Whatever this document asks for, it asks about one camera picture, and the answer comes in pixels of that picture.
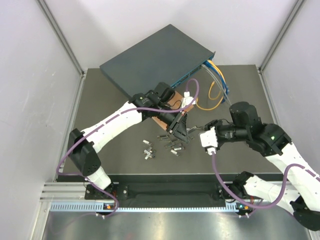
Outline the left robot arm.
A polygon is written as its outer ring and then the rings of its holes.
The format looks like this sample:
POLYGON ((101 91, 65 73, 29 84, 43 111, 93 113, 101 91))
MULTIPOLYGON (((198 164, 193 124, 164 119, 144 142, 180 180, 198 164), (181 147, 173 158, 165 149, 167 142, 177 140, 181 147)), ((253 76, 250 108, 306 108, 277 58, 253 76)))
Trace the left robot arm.
POLYGON ((160 82, 154 90, 133 95, 118 111, 96 125, 69 133, 68 154, 82 176, 96 185, 102 198, 109 198, 114 191, 112 181, 101 166, 98 152, 117 135, 144 120, 158 118, 166 124, 166 131, 184 143, 189 142, 185 111, 175 111, 167 105, 175 91, 160 82))

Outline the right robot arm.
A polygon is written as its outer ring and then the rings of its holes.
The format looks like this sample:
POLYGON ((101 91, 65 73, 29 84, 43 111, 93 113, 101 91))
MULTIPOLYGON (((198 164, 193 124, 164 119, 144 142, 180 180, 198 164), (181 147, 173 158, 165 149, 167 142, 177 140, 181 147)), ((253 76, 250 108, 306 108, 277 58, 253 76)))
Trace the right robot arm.
POLYGON ((257 197, 267 205, 248 204, 252 209, 278 206, 287 211, 303 227, 311 231, 320 229, 320 176, 304 160, 289 135, 277 124, 262 123, 256 107, 246 101, 230 106, 232 122, 223 124, 221 119, 204 126, 199 134, 205 152, 215 157, 225 143, 245 142, 260 153, 283 174, 281 186, 243 171, 226 185, 218 173, 216 160, 212 159, 213 171, 224 193, 245 204, 246 197, 257 197))

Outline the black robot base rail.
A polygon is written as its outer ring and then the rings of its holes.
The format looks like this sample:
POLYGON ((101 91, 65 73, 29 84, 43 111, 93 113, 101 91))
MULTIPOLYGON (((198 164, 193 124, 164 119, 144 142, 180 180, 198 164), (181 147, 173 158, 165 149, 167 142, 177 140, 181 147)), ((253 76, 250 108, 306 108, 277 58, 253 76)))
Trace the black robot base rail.
POLYGON ((109 177, 111 184, 105 193, 87 185, 85 200, 115 197, 122 208, 201 208, 223 207, 232 198, 213 173, 111 174, 109 177))

